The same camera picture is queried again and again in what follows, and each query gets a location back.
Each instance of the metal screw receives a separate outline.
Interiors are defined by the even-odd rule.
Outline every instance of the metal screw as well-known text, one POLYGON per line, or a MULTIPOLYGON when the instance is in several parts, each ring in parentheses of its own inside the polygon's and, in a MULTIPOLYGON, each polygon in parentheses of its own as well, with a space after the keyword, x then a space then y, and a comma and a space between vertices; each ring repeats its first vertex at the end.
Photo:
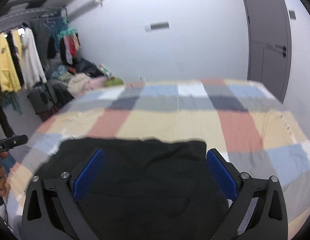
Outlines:
POLYGON ((38 181, 39 180, 39 177, 38 176, 34 176, 33 178, 32 178, 32 182, 36 182, 36 181, 38 181))
POLYGON ((250 176, 249 176, 248 173, 243 172, 243 173, 241 173, 241 177, 242 177, 243 179, 248 179, 250 176))
POLYGON ((64 171, 61 175, 60 175, 63 179, 66 179, 69 176, 69 173, 67 171, 64 171))
POLYGON ((271 180, 272 180, 273 182, 278 182, 278 178, 277 178, 276 176, 272 176, 272 177, 271 177, 271 180))

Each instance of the green cloth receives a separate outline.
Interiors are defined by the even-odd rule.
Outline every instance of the green cloth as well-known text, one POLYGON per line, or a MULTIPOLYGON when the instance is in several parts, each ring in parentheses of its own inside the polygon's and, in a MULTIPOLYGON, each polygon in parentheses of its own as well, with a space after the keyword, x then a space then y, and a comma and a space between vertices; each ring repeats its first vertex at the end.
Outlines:
POLYGON ((63 73, 62 75, 60 75, 60 76, 58 77, 58 80, 68 83, 68 81, 69 81, 73 76, 74 76, 73 74, 71 74, 71 73, 69 73, 69 72, 66 72, 66 73, 63 73))
POLYGON ((123 85, 124 82, 120 78, 109 79, 104 82, 105 87, 111 87, 116 85, 123 85))

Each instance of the yellow shirt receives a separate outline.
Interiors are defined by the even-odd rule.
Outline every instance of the yellow shirt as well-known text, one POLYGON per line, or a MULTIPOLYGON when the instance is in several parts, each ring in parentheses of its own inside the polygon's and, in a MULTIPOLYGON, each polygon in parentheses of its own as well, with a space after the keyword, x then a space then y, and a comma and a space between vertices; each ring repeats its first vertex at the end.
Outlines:
POLYGON ((21 90, 4 33, 0 34, 0 87, 2 92, 18 92, 21 90))
POLYGON ((12 35, 13 35, 13 39, 14 39, 14 43, 17 47, 17 54, 18 54, 18 61, 19 61, 19 66, 21 68, 21 70, 23 70, 23 61, 22 61, 22 57, 21 57, 21 54, 22 54, 22 47, 23 45, 21 44, 21 40, 20 40, 20 36, 18 34, 18 31, 17 30, 12 30, 12 35))

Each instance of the bed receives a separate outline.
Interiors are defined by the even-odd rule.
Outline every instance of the bed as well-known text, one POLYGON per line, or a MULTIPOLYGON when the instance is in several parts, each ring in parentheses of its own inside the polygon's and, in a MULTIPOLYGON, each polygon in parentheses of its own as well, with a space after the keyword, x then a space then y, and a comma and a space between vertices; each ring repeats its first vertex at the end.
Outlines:
POLYGON ((289 239, 310 214, 310 141, 292 114, 258 82, 171 81, 91 91, 68 103, 20 147, 10 169, 7 209, 22 214, 41 163, 72 138, 201 139, 254 178, 276 175, 283 188, 289 239))

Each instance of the red garment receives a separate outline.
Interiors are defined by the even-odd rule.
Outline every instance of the red garment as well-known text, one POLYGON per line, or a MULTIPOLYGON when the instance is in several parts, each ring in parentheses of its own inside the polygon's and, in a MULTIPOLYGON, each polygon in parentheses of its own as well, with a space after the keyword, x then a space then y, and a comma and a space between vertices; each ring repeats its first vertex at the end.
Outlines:
POLYGON ((71 55, 73 57, 76 56, 76 49, 75 49, 75 44, 74 44, 74 41, 73 41, 73 38, 72 36, 67 36, 67 39, 68 39, 68 43, 69 43, 69 51, 71 53, 71 55))

